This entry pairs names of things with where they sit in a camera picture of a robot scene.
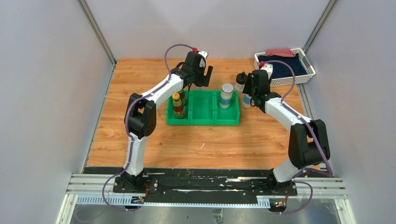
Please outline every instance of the green tray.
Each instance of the green tray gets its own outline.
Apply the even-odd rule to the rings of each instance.
[[[168,125],[238,125],[239,103],[238,93],[233,92],[231,104],[227,109],[219,106],[220,90],[184,91],[186,104],[185,117],[176,119],[173,112],[172,97],[166,106],[166,123]]]

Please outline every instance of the gray panel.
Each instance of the gray panel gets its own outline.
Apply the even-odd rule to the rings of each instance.
[[[0,222],[52,224],[112,66],[73,0],[1,0],[0,30]]]
[[[289,199],[288,210],[296,209],[306,202],[303,199]],[[212,209],[212,208],[173,208],[143,207],[135,212],[120,212],[105,205],[79,206],[77,216],[82,221],[94,219],[92,223],[134,223],[134,224],[340,224],[334,200],[313,199],[304,210],[277,216],[264,209]],[[71,224],[79,223],[76,213]]]
[[[359,224],[395,223],[395,7],[339,1],[308,53],[313,109]]]
[[[328,0],[87,2],[116,58],[163,57],[175,43],[202,48],[210,58],[252,58],[267,48],[302,48]]]

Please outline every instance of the pink cloth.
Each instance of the pink cloth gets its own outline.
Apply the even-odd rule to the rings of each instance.
[[[290,48],[268,49],[265,56],[294,57],[296,54]]]

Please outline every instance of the wooden tabletop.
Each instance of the wooden tabletop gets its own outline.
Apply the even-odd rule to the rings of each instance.
[[[170,67],[184,59],[169,59]],[[235,82],[235,76],[253,71],[253,59],[208,59],[213,66],[209,90]],[[163,59],[120,59],[107,95],[88,166],[123,166],[127,154],[124,116],[129,96],[150,90],[167,75]],[[290,86],[273,87],[281,95]],[[300,113],[297,87],[286,102]],[[148,138],[146,167],[274,168],[287,158],[289,133],[258,108],[240,106],[238,126],[169,126],[166,103],[157,110],[157,126]]]

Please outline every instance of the yellow bottle cap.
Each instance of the yellow bottle cap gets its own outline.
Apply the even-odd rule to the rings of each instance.
[[[180,95],[179,95],[178,93],[174,93],[174,94],[172,95],[172,98],[173,98],[174,100],[178,100],[178,99],[180,99]]]

